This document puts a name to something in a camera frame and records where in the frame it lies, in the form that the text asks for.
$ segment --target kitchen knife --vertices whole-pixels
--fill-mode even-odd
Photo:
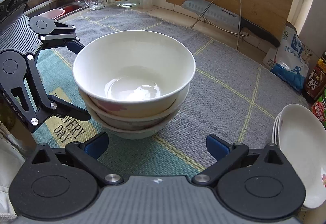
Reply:
[[[197,15],[201,15],[209,4],[210,3],[205,0],[187,0],[183,2],[181,7],[189,11],[192,11]],[[222,23],[226,25],[228,28],[233,29],[235,32],[238,31],[239,16],[215,4],[212,4],[208,8],[206,13],[204,14],[204,17],[211,21],[214,20],[219,24]],[[241,17],[240,30],[242,30],[243,28],[247,28],[256,36],[270,42],[275,47],[278,47],[280,45],[279,40],[275,36],[273,36],[270,32],[250,22],[249,20]]]

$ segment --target white plate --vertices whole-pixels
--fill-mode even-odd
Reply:
[[[307,108],[289,104],[278,125],[281,151],[306,188],[304,207],[317,208],[326,200],[326,130]]]
[[[275,126],[275,134],[274,134],[274,140],[275,140],[275,144],[278,146],[279,143],[279,138],[278,138],[278,125],[279,125],[279,121],[280,121],[280,116],[281,116],[281,112],[278,114],[278,116],[276,117],[276,126]]]
[[[280,117],[280,113],[276,116],[275,121],[274,121],[274,125],[273,125],[273,134],[272,134],[272,143],[273,144],[276,144],[275,134],[277,132],[277,122],[278,122],[279,117]]]

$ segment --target red label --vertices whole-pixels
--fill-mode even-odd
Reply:
[[[316,117],[318,117],[318,119],[321,122],[326,122],[325,119],[325,115],[324,115],[324,110],[325,110],[325,106],[322,102],[317,101],[313,106],[312,106],[312,113],[314,113],[314,115]]]

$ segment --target teal rug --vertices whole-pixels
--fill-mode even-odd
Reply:
[[[131,9],[106,7],[66,21],[75,25],[84,45],[122,30],[150,30],[171,36],[194,55],[197,72],[180,112],[151,138],[126,140],[110,134],[96,121],[51,117],[35,133],[37,143],[64,147],[106,131],[110,143],[99,161],[128,175],[188,175],[215,162],[206,137],[263,148],[272,139],[274,119],[284,106],[307,102],[275,75],[238,51],[190,28]],[[66,47],[41,51],[37,67],[48,94],[85,108],[72,76],[75,54]]]

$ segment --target towel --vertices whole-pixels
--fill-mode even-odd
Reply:
[[[0,223],[5,224],[17,216],[9,201],[9,186],[25,158],[12,144],[13,138],[0,122]]]

